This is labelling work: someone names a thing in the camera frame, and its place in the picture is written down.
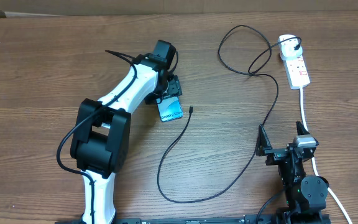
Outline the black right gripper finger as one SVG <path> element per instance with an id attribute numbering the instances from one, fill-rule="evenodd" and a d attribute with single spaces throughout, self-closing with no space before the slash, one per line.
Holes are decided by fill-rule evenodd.
<path id="1" fill-rule="evenodd" d="M 255 147 L 257 156 L 266 156 L 272 150 L 272 145 L 267 137 L 263 124 L 259 125 L 259 133 Z"/>
<path id="2" fill-rule="evenodd" d="M 296 122 L 296 131 L 298 136 L 310 134 L 301 121 Z"/>

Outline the black Samsung Galaxy smartphone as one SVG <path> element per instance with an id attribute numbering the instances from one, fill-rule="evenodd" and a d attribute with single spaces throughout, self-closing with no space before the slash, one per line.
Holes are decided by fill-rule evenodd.
<path id="1" fill-rule="evenodd" d="M 177 96 L 171 98 L 157 99 L 157 107 L 162 122 L 179 119 L 183 116 L 180 100 Z"/>

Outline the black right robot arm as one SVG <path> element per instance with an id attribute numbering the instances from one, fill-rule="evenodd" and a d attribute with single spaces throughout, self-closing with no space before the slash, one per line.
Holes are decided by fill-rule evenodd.
<path id="1" fill-rule="evenodd" d="M 319 142 L 296 122 L 297 135 L 285 148 L 274 149 L 264 126 L 259 126 L 255 154 L 265 156 L 265 164 L 277 166 L 283 189 L 272 196 L 259 210 L 256 223 L 330 223 L 329 215 L 323 215 L 326 208 L 329 182 L 318 175 L 306 175 L 303 163 L 314 157 Z M 273 215 L 262 216 L 268 204 L 285 195 L 287 206 L 278 208 Z"/>

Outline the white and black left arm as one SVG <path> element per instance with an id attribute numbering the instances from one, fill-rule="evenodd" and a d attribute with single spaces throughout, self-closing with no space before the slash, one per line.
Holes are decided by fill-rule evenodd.
<path id="1" fill-rule="evenodd" d="M 125 78 L 100 99 L 85 99 L 78 110 L 70 155 L 85 183 L 80 223 L 114 220 L 114 180 L 129 150 L 131 116 L 137 107 L 156 104 L 163 122 L 183 116 L 178 99 L 182 90 L 173 73 L 178 52 L 171 43 L 158 40 L 151 53 L 122 57 L 130 63 Z"/>

